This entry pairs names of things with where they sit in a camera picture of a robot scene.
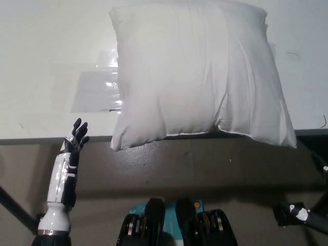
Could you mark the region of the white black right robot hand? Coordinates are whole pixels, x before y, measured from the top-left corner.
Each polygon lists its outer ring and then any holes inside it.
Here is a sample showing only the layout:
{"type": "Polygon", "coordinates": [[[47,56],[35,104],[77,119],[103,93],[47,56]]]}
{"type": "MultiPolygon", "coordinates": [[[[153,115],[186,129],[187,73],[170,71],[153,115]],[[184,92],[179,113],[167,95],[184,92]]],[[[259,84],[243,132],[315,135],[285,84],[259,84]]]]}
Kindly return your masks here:
{"type": "Polygon", "coordinates": [[[314,151],[311,157],[324,178],[325,192],[311,209],[291,204],[289,213],[302,224],[327,235],[327,162],[314,151]]]}

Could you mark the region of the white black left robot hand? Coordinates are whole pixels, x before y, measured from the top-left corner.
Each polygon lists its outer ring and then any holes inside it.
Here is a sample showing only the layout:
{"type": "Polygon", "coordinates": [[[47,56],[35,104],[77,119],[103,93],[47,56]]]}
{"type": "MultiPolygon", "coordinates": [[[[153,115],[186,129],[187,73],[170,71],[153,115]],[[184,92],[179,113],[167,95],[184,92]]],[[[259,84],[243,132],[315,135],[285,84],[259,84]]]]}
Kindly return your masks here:
{"type": "Polygon", "coordinates": [[[38,224],[38,235],[66,235],[70,233],[69,212],[75,206],[79,155],[89,141],[88,123],[80,118],[64,138],[56,156],[47,196],[47,211],[38,224]]]}

